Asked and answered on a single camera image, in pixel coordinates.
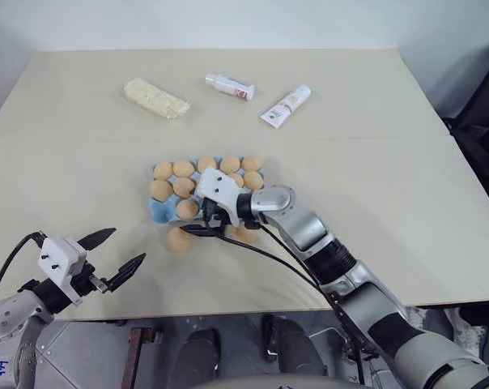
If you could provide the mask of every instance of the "table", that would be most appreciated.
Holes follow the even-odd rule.
[[[208,71],[256,85],[245,102],[204,85]],[[166,120],[131,104],[142,77],[184,97]],[[313,94],[276,130],[261,121],[297,84]],[[39,53],[0,111],[0,266],[25,234],[117,232],[88,260],[111,276],[147,258],[114,294],[58,318],[135,318],[325,306],[277,263],[214,240],[183,258],[147,209],[151,166],[201,155],[264,157],[406,304],[489,299],[489,199],[396,50],[135,50]],[[257,243],[287,258],[268,240]],[[43,274],[35,247],[0,297]]]

